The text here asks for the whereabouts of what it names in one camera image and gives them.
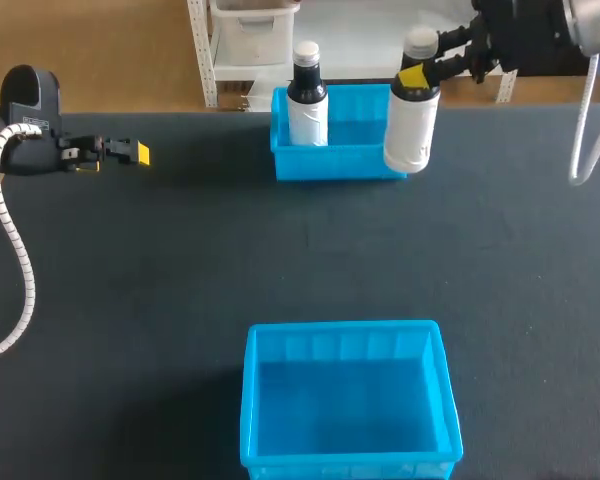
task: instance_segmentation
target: wooden floor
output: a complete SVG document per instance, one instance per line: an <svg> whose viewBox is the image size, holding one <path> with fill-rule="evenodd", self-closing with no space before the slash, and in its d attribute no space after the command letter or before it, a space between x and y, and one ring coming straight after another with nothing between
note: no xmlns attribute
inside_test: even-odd
<svg viewBox="0 0 600 480"><path fill-rule="evenodd" d="M200 111L186 0L0 0L0 84L14 65L56 74L64 112ZM583 78L519 79L515 104L579 102ZM490 105L498 79L443 88L447 106ZM242 103L234 94L230 104ZM600 82L595 101L600 101Z"/></svg>

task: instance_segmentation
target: black table surface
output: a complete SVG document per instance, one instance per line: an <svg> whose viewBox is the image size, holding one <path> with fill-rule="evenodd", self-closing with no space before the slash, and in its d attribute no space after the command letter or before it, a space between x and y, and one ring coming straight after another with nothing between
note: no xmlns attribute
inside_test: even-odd
<svg viewBox="0 0 600 480"><path fill-rule="evenodd" d="M275 182L265 114L69 116L153 166L5 179L38 301L0 358L0 479L245 479L251 325L421 318L454 478L600 477L600 165L568 185L576 113L442 110L422 174L310 184ZM0 340L22 298L0 226Z"/></svg>

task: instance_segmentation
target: dark bottle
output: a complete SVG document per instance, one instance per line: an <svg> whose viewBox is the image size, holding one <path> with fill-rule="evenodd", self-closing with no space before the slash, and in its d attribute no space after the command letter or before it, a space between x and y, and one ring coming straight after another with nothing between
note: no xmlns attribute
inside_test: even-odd
<svg viewBox="0 0 600 480"><path fill-rule="evenodd" d="M327 145L329 96L320 78L320 49L300 42L293 49L293 80L287 89L289 134L293 145Z"/></svg>

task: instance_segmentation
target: white cable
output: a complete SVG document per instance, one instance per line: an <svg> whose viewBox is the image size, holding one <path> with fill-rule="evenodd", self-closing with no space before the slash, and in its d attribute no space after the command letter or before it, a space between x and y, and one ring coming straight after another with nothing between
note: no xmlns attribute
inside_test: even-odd
<svg viewBox="0 0 600 480"><path fill-rule="evenodd" d="M578 164L580 162L580 150L582 148L582 137L584 134L584 127L587 122L587 114L589 112L589 104L591 103L591 95L593 93L593 85L596 80L596 72L598 70L598 55L591 57L589 61L589 73L587 74L587 81L584 86L584 94L582 96L582 103L580 104L580 113L578 114L578 123L576 125L576 135L573 139L573 149L571 150L571 164L569 166L569 182L571 185L582 185L584 182L589 180L591 172L598 163L600 158L600 134L596 140L596 143L591 149L587 163L584 166L583 172L578 175Z"/></svg>
<svg viewBox="0 0 600 480"><path fill-rule="evenodd" d="M16 123L9 125L0 132L0 159L2 158L5 145L14 135L21 137L39 137L42 135L42 131L35 125L29 125L28 123ZM20 315L20 320L7 338L0 342L0 354L2 354L11 346L13 346L14 343L16 343L16 341L27 328L27 325L29 325L29 320L31 320L31 315L33 315L33 307L36 303L36 282L33 278L33 267L31 266L27 249L24 247L24 243L22 243L22 239L18 234L18 230L16 229L13 220L11 220L9 210L7 210L7 205L4 202L1 184L0 221L2 222L2 226L6 230L7 235L9 235L9 239L11 240L13 248L16 251L16 255L18 256L20 267L22 268L22 275L24 276L25 293L24 309L22 310L22 315Z"/></svg>

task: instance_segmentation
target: small blue bin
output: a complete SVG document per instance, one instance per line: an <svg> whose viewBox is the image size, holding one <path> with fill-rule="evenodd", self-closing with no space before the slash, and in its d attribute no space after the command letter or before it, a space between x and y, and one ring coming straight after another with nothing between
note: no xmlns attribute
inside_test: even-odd
<svg viewBox="0 0 600 480"><path fill-rule="evenodd" d="M292 146L287 90L271 104L271 151L278 180L396 179L384 163L389 85L330 85L329 146Z"/></svg>
<svg viewBox="0 0 600 480"><path fill-rule="evenodd" d="M251 480L446 479L461 457L435 322L249 331L240 459Z"/></svg>

